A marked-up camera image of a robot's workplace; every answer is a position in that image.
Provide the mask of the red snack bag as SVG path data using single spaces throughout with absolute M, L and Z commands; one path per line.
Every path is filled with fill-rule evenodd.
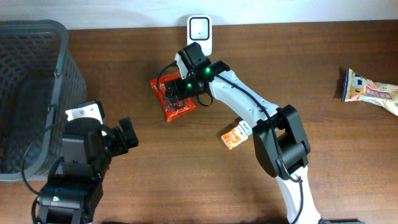
M 159 87 L 160 91 L 165 94 L 165 83 L 170 81 L 176 81 L 177 78 L 180 78 L 180 74 L 178 72 L 171 73 L 168 75 L 164 75 L 159 79 Z M 191 112 L 197 108 L 194 102 L 190 99 L 178 100 L 175 103 L 171 103 L 169 99 L 166 99 L 162 96 L 156 87 L 157 79 L 153 79 L 150 81 L 150 86 L 155 94 L 158 96 L 159 101 L 164 109 L 165 118 L 167 122 L 171 122 L 172 120 L 178 118 L 179 116 Z

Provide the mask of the orange Kleenex tissue pack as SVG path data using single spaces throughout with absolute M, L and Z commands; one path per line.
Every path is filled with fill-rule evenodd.
M 232 130 L 221 136 L 225 146 L 231 151 L 244 141 L 248 140 L 252 134 L 252 128 L 245 120 L 242 120 Z

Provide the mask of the cream rice cracker bag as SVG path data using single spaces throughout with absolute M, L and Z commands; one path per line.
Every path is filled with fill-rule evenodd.
M 397 85 L 373 82 L 348 69 L 345 72 L 341 101 L 371 103 L 397 116 Z

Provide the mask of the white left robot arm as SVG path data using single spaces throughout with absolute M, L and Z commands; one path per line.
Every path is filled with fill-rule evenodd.
M 47 183 L 31 207 L 33 223 L 92 223 L 103 196 L 103 181 L 112 159 L 138 146 L 130 117 L 110 128 L 103 123 L 100 101 L 66 110 L 63 154 L 49 170 Z

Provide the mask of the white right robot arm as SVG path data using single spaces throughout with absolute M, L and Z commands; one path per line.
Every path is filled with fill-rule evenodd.
M 231 108 L 252 129 L 256 158 L 275 178 L 289 223 L 323 223 L 308 183 L 310 145 L 298 111 L 273 104 L 246 86 L 221 60 L 211 62 L 200 49 L 183 49 L 171 67 L 179 70 L 175 96 L 207 93 Z

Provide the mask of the white barcode scanner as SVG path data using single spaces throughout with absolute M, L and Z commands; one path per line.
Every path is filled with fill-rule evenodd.
M 197 42 L 205 56 L 210 56 L 213 50 L 212 27 L 210 16 L 190 16 L 187 19 L 187 45 Z

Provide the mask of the grey plastic mesh basket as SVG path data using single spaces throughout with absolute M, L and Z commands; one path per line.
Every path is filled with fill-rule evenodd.
M 62 155 L 58 121 L 86 99 L 64 25 L 2 21 L 1 181 L 45 180 Z

